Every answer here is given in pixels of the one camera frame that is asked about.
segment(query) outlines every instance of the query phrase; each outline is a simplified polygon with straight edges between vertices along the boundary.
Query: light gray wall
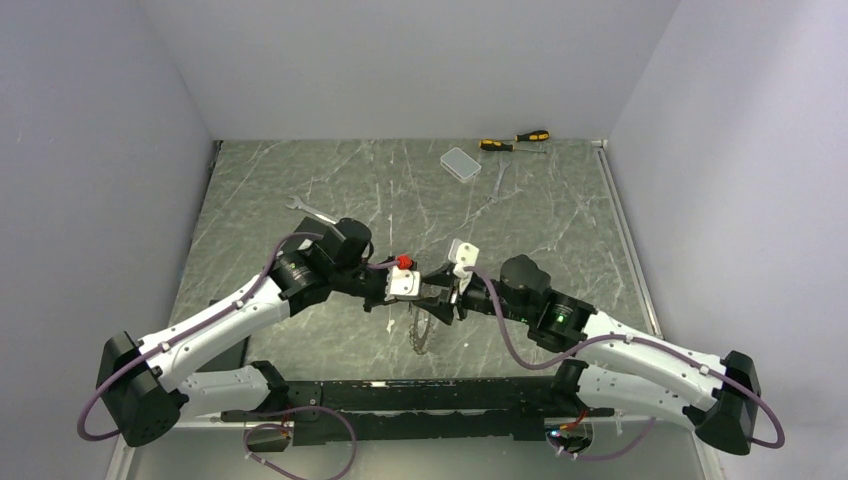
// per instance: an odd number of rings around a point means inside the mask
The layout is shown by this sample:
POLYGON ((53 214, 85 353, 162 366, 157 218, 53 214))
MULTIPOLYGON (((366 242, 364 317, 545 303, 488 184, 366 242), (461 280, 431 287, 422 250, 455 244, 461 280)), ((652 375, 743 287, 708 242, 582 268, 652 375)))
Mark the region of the light gray wall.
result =
POLYGON ((846 25, 838 0, 684 0, 610 138, 663 329, 752 355, 788 426, 732 480, 848 471, 846 25))
POLYGON ((211 147, 134 0, 2 2, 0 478, 105 475, 77 413, 103 343, 165 325, 211 147))
POLYGON ((141 3, 215 138, 606 138, 679 0, 141 3))

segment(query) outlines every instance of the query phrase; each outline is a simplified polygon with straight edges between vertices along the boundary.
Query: clear plastic box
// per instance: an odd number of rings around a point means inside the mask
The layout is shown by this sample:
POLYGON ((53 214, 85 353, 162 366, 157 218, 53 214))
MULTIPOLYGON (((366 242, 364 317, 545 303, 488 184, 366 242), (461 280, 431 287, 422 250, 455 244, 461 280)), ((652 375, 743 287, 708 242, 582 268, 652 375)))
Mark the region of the clear plastic box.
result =
POLYGON ((480 173, 480 164, 461 148, 454 147, 442 155, 442 166, 462 183, 468 183, 480 173))

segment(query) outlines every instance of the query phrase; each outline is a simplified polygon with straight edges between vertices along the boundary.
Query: purple cable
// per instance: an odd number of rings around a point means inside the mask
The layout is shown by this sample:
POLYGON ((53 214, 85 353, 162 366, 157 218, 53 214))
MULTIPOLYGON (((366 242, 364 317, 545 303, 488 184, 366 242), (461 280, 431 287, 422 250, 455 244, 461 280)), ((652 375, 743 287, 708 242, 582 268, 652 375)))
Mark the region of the purple cable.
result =
POLYGON ((371 263, 368 264, 368 268, 371 270, 385 270, 387 268, 392 268, 394 266, 400 265, 400 262, 397 260, 391 260, 385 263, 371 263))
POLYGON ((605 462, 607 460, 615 460, 616 458, 621 457, 622 455, 630 452, 630 450, 633 450, 634 448, 636 448, 636 445, 639 445, 639 443, 641 443, 642 440, 645 437, 648 436, 648 432, 651 431, 651 429, 654 427, 655 423, 657 423, 656 418, 654 418, 654 417, 649 418, 648 421, 645 423, 645 428, 643 428, 642 431, 639 432, 639 435, 637 435, 636 438, 631 440, 630 443, 628 443, 626 447, 622 448, 621 450, 619 450, 617 452, 608 453, 606 455, 580 455, 580 454, 578 454, 577 460, 580 460, 580 461, 583 461, 583 462, 605 462))
MULTIPOLYGON (((259 290, 260 287, 262 287, 262 284, 265 282, 265 279, 268 278, 268 272, 270 272, 271 267, 274 266, 274 261, 277 259, 277 252, 279 252, 280 249, 283 248, 284 243, 291 240, 292 238, 303 238, 303 239, 317 240, 317 239, 321 238, 321 235, 319 235, 317 233, 294 232, 294 233, 290 233, 290 234, 284 236, 282 239, 280 239, 280 241, 277 243, 277 246, 271 252, 271 255, 269 255, 268 261, 265 262, 265 266, 262 268, 262 271, 259 273, 259 277, 256 279, 256 282, 254 282, 253 285, 251 285, 250 288, 244 293, 244 295, 242 295, 241 297, 239 297, 238 300, 236 300, 236 302, 244 302, 245 299, 249 299, 250 297, 252 297, 253 294, 255 294, 256 291, 259 290)), ((234 312, 237 308, 236 302, 231 303, 230 305, 228 305, 226 308, 224 308, 220 312, 216 313, 215 315, 212 315, 208 319, 206 319, 206 320, 198 323, 197 325, 185 330, 184 332, 181 332, 181 333, 174 335, 172 338, 168 339, 168 341, 165 342, 165 343, 168 343, 169 345, 175 345, 175 344, 181 342, 182 340, 184 340, 185 338, 187 338, 191 335, 194 335, 195 333, 199 332, 200 330, 203 330, 204 328, 208 327, 209 325, 212 325, 213 323, 217 322, 218 320, 220 320, 220 319, 224 318, 225 316, 229 315, 230 313, 234 312)), ((129 363, 124 365, 117 372, 113 373, 109 378, 107 378, 99 387, 97 387, 97 390, 94 391, 94 395, 92 395, 91 398, 88 399, 87 402, 85 402, 85 405, 83 405, 82 411, 80 412, 80 415, 77 418, 77 435, 79 435, 80 438, 82 438, 83 440, 87 440, 89 442, 98 442, 100 440, 106 440, 107 438, 112 438, 112 437, 118 435, 118 433, 120 433, 117 429, 113 430, 111 432, 108 432, 108 433, 101 433, 101 434, 88 433, 88 431, 85 429, 85 421, 86 421, 86 419, 88 419, 88 415, 91 413, 91 409, 94 408, 94 404, 97 403, 97 400, 99 400, 100 397, 102 397, 103 394, 105 394, 109 390, 109 388, 112 386, 112 384, 114 384, 116 381, 118 381, 119 378, 123 377, 127 372, 129 372, 133 368, 135 368, 138 365, 150 360, 151 358, 162 353, 163 351, 164 351, 164 349, 162 348, 161 343, 159 345, 156 345, 156 347, 152 348, 150 351, 145 352, 144 354, 134 358, 132 361, 130 361, 129 363)))
MULTIPOLYGON (((264 416, 275 417, 275 416, 285 415, 285 414, 288 414, 288 413, 297 413, 297 412, 304 412, 304 411, 307 411, 307 412, 308 411, 318 411, 318 412, 322 412, 322 413, 329 413, 330 415, 338 418, 339 421, 341 421, 342 424, 344 424, 345 428, 347 428, 347 431, 350 432, 350 440, 351 440, 351 443, 352 443, 352 448, 351 448, 351 451, 350 451, 350 460, 348 460, 347 465, 345 465, 344 468, 342 468, 339 473, 333 475, 332 477, 328 478, 327 480, 338 480, 338 479, 342 478, 343 476, 347 475, 347 472, 349 472, 350 468, 353 466, 353 461, 356 459, 356 433, 354 433, 354 431, 353 431, 353 425, 351 425, 350 422, 348 422, 347 419, 344 418, 344 416, 342 416, 339 412, 337 412, 333 409, 327 408, 327 407, 321 407, 321 406, 318 406, 318 405, 314 405, 314 406, 309 405, 309 406, 305 406, 305 407, 290 408, 288 410, 282 410, 282 411, 279 411, 279 412, 263 413, 262 416, 263 417, 264 416)), ((247 444, 247 441, 250 438, 250 435, 253 432, 255 432, 256 430, 267 430, 267 429, 279 430, 280 424, 279 423, 263 423, 263 424, 260 424, 260 425, 257 425, 255 427, 251 428, 250 430, 248 430, 247 432, 244 433, 244 451, 245 451, 245 453, 247 453, 247 458, 250 458, 250 459, 256 461, 257 463, 260 463, 260 464, 270 468, 271 470, 279 473, 280 475, 285 475, 286 477, 289 477, 292 480, 306 480, 303 477, 298 477, 297 475, 295 475, 291 472, 283 470, 282 468, 280 468, 274 462, 269 462, 268 460, 265 460, 264 458, 262 458, 259 455, 250 451, 250 447, 248 447, 248 444, 247 444)))
MULTIPOLYGON (((528 370, 542 370, 542 369, 545 369, 545 368, 548 368, 548 367, 552 367, 552 366, 562 362, 566 358, 574 356, 574 354, 576 354, 580 350, 583 350, 584 348, 588 347, 589 345, 592 345, 592 344, 595 344, 595 343, 608 342, 610 340, 621 340, 621 341, 627 341, 628 340, 628 338, 625 335, 616 335, 616 334, 599 335, 597 337, 593 337, 593 338, 590 338, 588 340, 584 340, 584 341, 580 342, 579 344, 575 345, 574 347, 569 348, 565 352, 555 356, 554 358, 548 360, 547 362, 542 362, 542 363, 538 363, 538 364, 528 363, 523 358, 521 358, 521 356, 518 355, 518 352, 515 350, 515 346, 512 344, 512 340, 509 338, 509 332, 507 332, 507 330, 506 330, 506 321, 504 320, 503 310, 501 309, 500 298, 498 297, 498 293, 495 290, 494 283, 492 283, 492 279, 485 272, 483 272, 482 270, 480 270, 477 267, 466 267, 465 269, 467 271, 470 271, 470 272, 476 274, 478 277, 480 277, 481 280, 483 280, 483 283, 486 284, 486 289, 489 291, 489 296, 492 298, 492 305, 494 306, 494 309, 495 309, 495 317, 498 320, 498 328, 500 329, 501 336, 503 337, 504 343, 506 344, 506 349, 509 351, 509 354, 512 356, 513 359, 515 359, 515 361, 519 365, 521 365, 522 367, 524 367, 528 370)), ((640 338, 640 337, 634 337, 634 338, 630 339, 630 341, 634 342, 634 343, 640 343, 642 345, 647 345, 647 346, 653 347, 657 350, 661 350, 661 351, 677 358, 678 360, 685 362, 686 364, 688 364, 689 366, 691 366, 695 369, 701 368, 701 364, 698 363, 697 361, 695 361, 694 359, 689 358, 688 356, 686 356, 686 355, 678 352, 677 350, 675 350, 675 349, 673 349, 673 348, 671 348, 667 345, 664 345, 662 343, 655 342, 655 341, 649 340, 647 338, 640 338)), ((756 403, 757 406, 760 407, 760 409, 762 409, 763 412, 765 412, 766 416, 769 417, 769 420, 771 420, 771 423, 774 425, 775 432, 777 433, 777 440, 775 440, 774 442, 766 442, 766 441, 760 440, 758 438, 751 438, 750 439, 751 443, 753 443, 755 445, 759 445, 761 447, 773 448, 773 449, 780 448, 780 447, 783 446, 784 443, 786 443, 786 435, 783 431, 783 425, 781 425, 780 420, 778 420, 778 418, 777 418, 777 415, 774 413, 774 411, 771 409, 771 407, 769 407, 768 404, 765 401, 763 401, 762 398, 760 398, 757 394, 752 392, 749 388, 745 387, 744 385, 737 382, 736 380, 728 377, 727 375, 724 375, 723 373, 719 373, 719 372, 713 370, 712 368, 710 368, 707 373, 709 375, 721 380, 722 382, 726 383, 727 385, 730 385, 731 387, 735 388, 736 390, 738 390, 740 393, 742 393, 746 397, 753 400, 754 403, 756 403)))

